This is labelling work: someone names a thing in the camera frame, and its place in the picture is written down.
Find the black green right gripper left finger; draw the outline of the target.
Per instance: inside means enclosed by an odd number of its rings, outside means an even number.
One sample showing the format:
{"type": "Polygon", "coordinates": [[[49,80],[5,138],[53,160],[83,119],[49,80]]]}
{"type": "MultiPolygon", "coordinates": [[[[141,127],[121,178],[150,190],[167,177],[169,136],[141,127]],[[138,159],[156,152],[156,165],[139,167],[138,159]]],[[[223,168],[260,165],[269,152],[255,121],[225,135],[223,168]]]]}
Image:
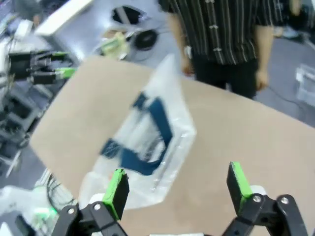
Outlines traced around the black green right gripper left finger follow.
{"type": "Polygon", "coordinates": [[[53,229],[54,236],[125,236],[120,226],[129,194],[128,177],[123,169],[116,169],[100,201],[80,209],[79,205],[65,206],[53,229]]]}

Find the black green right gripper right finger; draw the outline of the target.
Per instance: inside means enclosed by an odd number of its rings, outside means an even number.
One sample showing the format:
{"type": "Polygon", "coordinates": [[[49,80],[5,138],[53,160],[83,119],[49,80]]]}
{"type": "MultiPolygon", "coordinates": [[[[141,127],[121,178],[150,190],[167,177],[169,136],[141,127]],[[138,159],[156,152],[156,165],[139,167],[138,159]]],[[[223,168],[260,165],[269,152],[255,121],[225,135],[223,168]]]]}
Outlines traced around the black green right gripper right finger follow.
{"type": "Polygon", "coordinates": [[[255,226],[263,226],[271,236],[306,236],[308,234],[298,205],[292,195],[275,200],[252,191],[239,162],[230,162],[226,184],[236,217],[224,236],[249,236],[255,226]]]}

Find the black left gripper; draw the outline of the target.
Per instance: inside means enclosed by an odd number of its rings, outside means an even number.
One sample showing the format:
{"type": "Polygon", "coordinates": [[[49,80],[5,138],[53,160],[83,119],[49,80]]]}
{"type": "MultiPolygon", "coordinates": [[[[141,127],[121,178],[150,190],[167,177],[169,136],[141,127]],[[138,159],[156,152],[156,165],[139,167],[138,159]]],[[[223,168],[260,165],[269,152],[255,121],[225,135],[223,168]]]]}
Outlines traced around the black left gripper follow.
{"type": "Polygon", "coordinates": [[[27,79],[34,85],[51,85],[58,80],[69,79],[76,71],[73,67],[62,67],[53,70],[35,70],[31,66],[49,66],[53,62],[71,63],[66,52],[36,51],[8,54],[8,74],[14,79],[27,79]]]}

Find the person's left hand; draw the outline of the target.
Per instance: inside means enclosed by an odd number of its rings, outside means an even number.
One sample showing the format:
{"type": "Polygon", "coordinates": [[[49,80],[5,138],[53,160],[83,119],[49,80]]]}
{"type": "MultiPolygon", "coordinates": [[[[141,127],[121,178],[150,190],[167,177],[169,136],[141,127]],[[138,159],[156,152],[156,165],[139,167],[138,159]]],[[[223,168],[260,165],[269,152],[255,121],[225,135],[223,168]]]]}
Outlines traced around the person's left hand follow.
{"type": "Polygon", "coordinates": [[[265,89],[269,84],[269,76],[266,70],[258,70],[256,72],[256,90],[261,91],[265,89]]]}

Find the person's right hand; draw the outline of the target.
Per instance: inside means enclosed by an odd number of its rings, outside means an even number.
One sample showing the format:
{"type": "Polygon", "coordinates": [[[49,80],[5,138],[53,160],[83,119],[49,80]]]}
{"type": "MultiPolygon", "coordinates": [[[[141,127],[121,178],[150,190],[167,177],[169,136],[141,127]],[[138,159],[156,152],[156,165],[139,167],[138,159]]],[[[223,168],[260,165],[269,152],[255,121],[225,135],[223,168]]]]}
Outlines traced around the person's right hand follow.
{"type": "Polygon", "coordinates": [[[194,74],[194,68],[189,58],[183,57],[182,58],[182,72],[186,76],[190,76],[194,74]]]}

